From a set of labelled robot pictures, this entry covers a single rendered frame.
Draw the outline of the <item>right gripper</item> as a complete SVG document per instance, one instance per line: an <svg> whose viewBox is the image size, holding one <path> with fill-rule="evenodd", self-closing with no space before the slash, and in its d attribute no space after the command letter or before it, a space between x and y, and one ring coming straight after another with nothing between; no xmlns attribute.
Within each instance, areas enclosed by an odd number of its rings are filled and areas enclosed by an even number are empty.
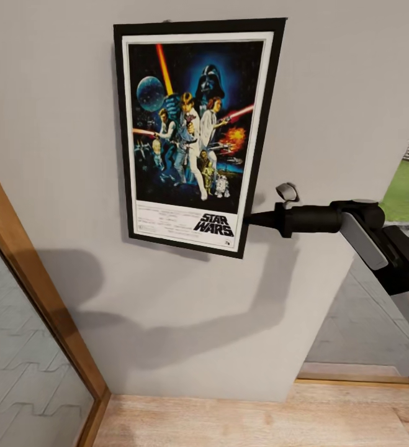
<svg viewBox="0 0 409 447"><path fill-rule="evenodd" d="M317 205L303 204L302 207L285 209L283 202L277 202L275 210L251 214L243 221L278 229L283 238L291 238L294 232L317 233L321 225L321 213Z"/></svg>

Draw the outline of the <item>poster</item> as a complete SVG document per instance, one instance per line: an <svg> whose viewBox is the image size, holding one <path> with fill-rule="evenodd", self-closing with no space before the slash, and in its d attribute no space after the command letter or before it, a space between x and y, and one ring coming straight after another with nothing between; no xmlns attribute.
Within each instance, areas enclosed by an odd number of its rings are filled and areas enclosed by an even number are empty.
<svg viewBox="0 0 409 447"><path fill-rule="evenodd" d="M243 259L285 22L113 25L129 238Z"/></svg>

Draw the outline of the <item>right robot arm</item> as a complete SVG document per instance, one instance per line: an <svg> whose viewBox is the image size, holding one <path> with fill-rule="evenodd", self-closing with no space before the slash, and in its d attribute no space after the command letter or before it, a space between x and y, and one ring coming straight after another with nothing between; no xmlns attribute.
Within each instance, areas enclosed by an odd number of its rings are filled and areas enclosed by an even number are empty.
<svg viewBox="0 0 409 447"><path fill-rule="evenodd" d="M359 254L409 323L409 237L396 225L383 227L385 213L371 199L305 205L298 187L290 182L276 187L285 202L275 210L243 218L248 224L278 229L283 238L292 233L338 233Z"/></svg>

